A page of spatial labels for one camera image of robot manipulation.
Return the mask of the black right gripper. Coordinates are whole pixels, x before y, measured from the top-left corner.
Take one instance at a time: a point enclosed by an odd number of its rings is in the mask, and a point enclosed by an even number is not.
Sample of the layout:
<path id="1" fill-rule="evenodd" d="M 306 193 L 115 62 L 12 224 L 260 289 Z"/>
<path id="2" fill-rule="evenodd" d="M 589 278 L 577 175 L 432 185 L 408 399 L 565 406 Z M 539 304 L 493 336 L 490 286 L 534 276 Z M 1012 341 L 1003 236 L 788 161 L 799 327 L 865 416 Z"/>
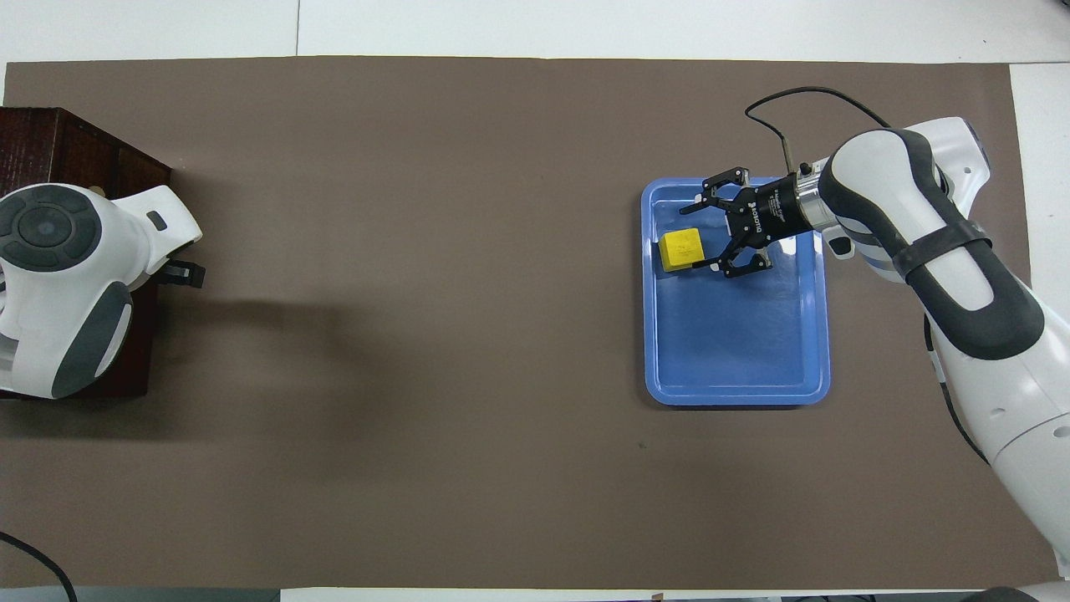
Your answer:
<path id="1" fill-rule="evenodd" d="M 814 225 L 805 216 L 799 201 L 798 176 L 790 174 L 761 186 L 748 186 L 749 171 L 734 167 L 708 176 L 702 182 L 698 201 L 679 210 L 679 214 L 693 214 L 703 209 L 720 209 L 734 214 L 734 237 L 715 258 L 702 259 L 690 264 L 690 269 L 710 269 L 725 278 L 740 278 L 756 272 L 771 269 L 765 247 L 780 240 L 813 232 Z M 718 195 L 725 186 L 736 186 L 739 191 L 734 201 Z M 748 262 L 737 264 L 742 252 L 752 251 Z"/>

